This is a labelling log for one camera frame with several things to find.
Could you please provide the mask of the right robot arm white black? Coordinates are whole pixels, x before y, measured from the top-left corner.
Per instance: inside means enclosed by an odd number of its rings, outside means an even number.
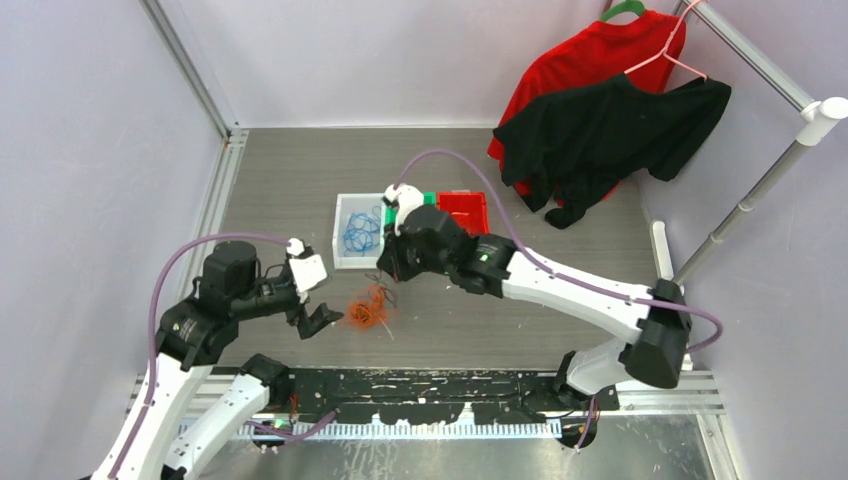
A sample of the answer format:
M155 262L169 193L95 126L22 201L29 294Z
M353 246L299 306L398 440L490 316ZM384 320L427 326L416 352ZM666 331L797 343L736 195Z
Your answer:
M431 205L416 208L400 226L385 226L383 238L377 267L397 281L440 274L468 293L538 304L612 334L564 356L554 387L567 410L582 409L603 388L626 380L660 389L679 383L692 321L671 281L648 287L598 277L521 250L506 237L472 235Z

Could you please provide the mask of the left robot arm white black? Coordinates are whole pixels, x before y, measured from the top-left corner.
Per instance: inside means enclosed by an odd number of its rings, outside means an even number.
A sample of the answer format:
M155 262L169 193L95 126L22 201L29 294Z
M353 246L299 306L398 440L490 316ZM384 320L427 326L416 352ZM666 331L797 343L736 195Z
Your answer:
M262 273L253 233L212 234L180 247L154 286L148 310L148 369L138 398L94 479L197 479L221 448L261 410L277 413L290 403L288 366L253 355L227 390L183 433L177 431L191 401L213 373L243 321L285 316L301 339L341 318L320 304L306 305L311 291L329 280L321 255L304 241L267 237L284 249L275 276ZM164 281L176 261L211 243L191 293L157 312Z

